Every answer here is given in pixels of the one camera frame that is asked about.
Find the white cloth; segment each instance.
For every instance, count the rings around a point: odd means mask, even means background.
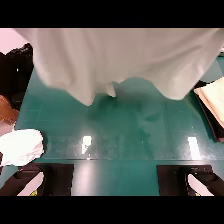
[[[194,90],[224,128],[224,77]]]
[[[1,166],[24,166],[44,152],[43,137],[38,130],[17,130],[0,137]]]
[[[48,86],[85,105],[95,94],[116,96],[112,81],[151,81],[166,97],[182,99],[224,44],[223,28],[16,28],[34,48]]]

